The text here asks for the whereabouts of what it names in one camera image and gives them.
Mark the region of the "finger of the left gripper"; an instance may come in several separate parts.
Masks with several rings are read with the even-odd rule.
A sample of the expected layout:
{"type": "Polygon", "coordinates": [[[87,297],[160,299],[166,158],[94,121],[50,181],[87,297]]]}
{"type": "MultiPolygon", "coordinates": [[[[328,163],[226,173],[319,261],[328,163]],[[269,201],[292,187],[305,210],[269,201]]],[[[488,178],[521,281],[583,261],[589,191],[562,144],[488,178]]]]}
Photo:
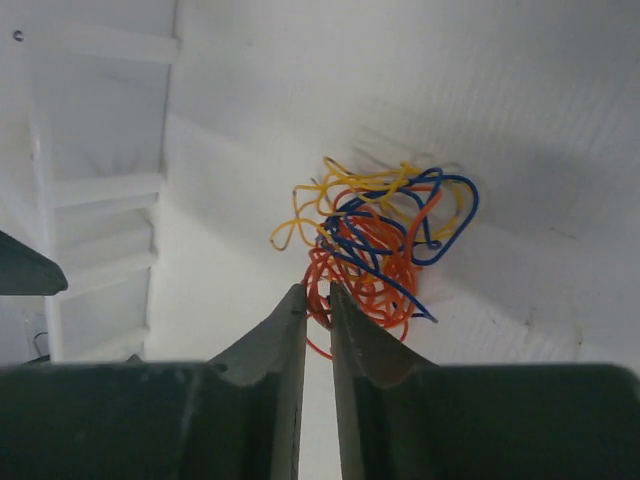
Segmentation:
{"type": "Polygon", "coordinates": [[[58,264],[5,232],[0,236],[2,296],[54,296],[68,289],[58,264]]]}

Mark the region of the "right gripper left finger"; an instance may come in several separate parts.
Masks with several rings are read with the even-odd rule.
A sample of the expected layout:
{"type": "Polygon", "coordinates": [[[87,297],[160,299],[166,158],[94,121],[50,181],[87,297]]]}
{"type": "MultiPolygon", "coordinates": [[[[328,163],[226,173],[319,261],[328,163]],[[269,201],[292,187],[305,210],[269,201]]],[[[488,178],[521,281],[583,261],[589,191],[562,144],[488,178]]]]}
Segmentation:
{"type": "Polygon", "coordinates": [[[205,362],[1,372],[5,479],[294,479],[306,293],[205,362]]]}

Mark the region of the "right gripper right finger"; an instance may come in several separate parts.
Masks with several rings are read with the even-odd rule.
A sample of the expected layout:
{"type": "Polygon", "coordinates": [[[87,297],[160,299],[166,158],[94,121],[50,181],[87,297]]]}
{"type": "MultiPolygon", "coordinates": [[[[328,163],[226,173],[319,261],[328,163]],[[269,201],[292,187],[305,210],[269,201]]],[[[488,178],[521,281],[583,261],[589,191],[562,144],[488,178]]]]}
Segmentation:
{"type": "Polygon", "coordinates": [[[639,381],[607,364],[439,366],[330,288],[346,479],[635,479],[639,381]]]}

